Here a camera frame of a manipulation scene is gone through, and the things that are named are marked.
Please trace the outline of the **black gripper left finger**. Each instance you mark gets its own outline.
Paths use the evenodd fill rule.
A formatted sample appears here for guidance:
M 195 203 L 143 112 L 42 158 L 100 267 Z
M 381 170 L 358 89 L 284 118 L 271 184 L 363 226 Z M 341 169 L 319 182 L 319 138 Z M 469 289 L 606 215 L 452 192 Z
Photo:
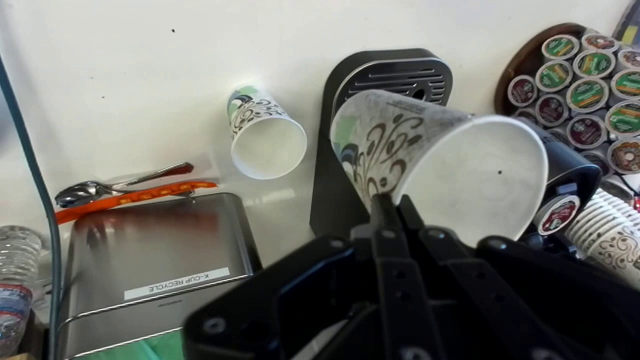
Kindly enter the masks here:
M 385 358 L 444 360 L 421 273 L 409 252 L 411 233 L 390 195 L 371 198 L 370 221 Z

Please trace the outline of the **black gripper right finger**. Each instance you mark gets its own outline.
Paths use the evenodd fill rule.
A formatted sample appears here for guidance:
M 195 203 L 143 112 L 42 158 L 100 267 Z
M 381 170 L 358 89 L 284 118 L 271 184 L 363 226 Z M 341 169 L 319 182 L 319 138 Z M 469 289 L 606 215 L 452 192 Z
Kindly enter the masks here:
M 452 230 L 425 226 L 407 197 L 399 201 L 399 217 L 448 360 L 543 360 L 553 354 L 548 327 L 489 263 L 474 256 Z

